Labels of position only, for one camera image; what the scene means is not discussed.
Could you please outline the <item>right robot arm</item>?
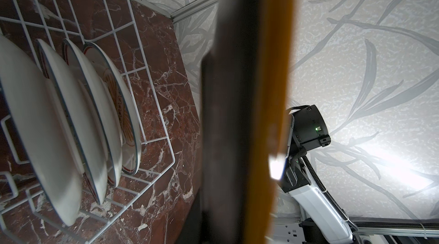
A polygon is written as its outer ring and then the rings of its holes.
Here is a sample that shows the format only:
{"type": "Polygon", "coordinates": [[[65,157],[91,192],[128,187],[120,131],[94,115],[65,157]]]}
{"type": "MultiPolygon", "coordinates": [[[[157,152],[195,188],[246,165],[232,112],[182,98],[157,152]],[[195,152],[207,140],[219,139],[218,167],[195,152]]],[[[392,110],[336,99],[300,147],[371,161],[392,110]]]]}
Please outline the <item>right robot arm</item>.
{"type": "Polygon", "coordinates": [[[332,197],[306,156],[309,151],[331,143],[319,109],[302,105],[291,107],[286,113],[288,139],[280,188],[310,216],[327,243],[354,244],[357,225],[332,197]]]}

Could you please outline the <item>white round plate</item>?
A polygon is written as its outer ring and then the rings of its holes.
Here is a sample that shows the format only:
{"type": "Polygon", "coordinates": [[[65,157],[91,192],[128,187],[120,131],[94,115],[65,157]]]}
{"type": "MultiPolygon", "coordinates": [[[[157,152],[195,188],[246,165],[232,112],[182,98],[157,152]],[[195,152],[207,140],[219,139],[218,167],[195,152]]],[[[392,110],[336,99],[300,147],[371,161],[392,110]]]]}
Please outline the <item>white round plate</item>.
{"type": "Polygon", "coordinates": [[[72,73],[86,86],[86,91],[92,99],[99,117],[99,127],[105,137],[108,182],[110,186],[117,187],[122,173],[122,134],[107,85],[92,62],[73,41],[63,39],[62,55],[72,73]]]}
{"type": "Polygon", "coordinates": [[[51,81],[4,36],[1,88],[42,189],[62,222],[72,226],[80,211],[82,174],[73,157],[64,111],[51,81]]]}
{"type": "Polygon", "coordinates": [[[107,84],[122,133],[122,171],[135,175],[141,160],[141,129],[133,97],[110,57],[93,42],[85,43],[83,53],[107,84]]]}
{"type": "Polygon", "coordinates": [[[97,204],[103,204],[107,189],[106,156],[96,127],[95,115],[85,95],[85,87],[67,63],[44,40],[37,39],[42,66],[46,69],[71,129],[83,162],[85,179],[97,204]]]}

